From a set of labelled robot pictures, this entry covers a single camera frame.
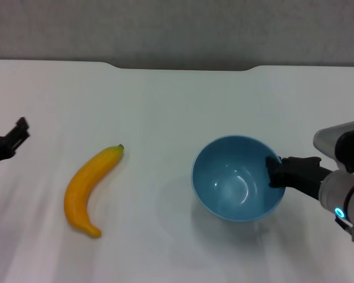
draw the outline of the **gray wall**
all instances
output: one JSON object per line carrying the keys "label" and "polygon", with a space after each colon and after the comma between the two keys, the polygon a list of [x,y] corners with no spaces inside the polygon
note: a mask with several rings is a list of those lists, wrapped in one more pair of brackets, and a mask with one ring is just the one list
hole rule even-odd
{"label": "gray wall", "polygon": [[0,58],[354,65],[354,0],[0,0]]}

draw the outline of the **yellow banana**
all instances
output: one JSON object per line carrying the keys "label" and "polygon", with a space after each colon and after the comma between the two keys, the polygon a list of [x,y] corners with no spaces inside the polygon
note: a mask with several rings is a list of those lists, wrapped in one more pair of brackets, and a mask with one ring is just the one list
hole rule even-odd
{"label": "yellow banana", "polygon": [[71,179],[64,195],[64,213],[70,225],[93,238],[101,237],[101,230],[92,225],[87,202],[96,184],[121,159],[124,147],[108,147],[89,160]]}

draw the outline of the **bowl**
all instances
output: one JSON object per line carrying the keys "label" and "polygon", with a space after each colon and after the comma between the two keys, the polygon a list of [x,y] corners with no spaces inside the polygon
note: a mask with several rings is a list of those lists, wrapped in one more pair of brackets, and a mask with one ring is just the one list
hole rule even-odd
{"label": "bowl", "polygon": [[193,164],[196,196],[210,212],[229,221],[254,221],[268,215],[285,188],[269,186],[267,156],[280,162],[270,147],[252,137],[226,136],[212,141]]}

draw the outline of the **blue led light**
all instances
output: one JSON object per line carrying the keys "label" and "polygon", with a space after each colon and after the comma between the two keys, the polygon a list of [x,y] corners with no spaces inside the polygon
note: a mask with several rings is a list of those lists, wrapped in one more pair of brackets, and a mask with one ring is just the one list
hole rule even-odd
{"label": "blue led light", "polygon": [[341,208],[335,208],[335,212],[338,217],[345,218],[345,213],[343,212],[343,210]]}

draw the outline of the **gray robot arm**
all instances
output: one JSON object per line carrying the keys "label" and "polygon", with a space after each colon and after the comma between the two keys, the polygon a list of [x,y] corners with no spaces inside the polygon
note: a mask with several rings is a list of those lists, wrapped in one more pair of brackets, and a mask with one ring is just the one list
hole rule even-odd
{"label": "gray robot arm", "polygon": [[294,187],[317,199],[336,215],[336,223],[354,242],[354,121],[318,131],[313,144],[335,160],[339,170],[332,172],[320,167],[318,157],[289,157],[283,158],[282,163],[267,158],[270,186]]}

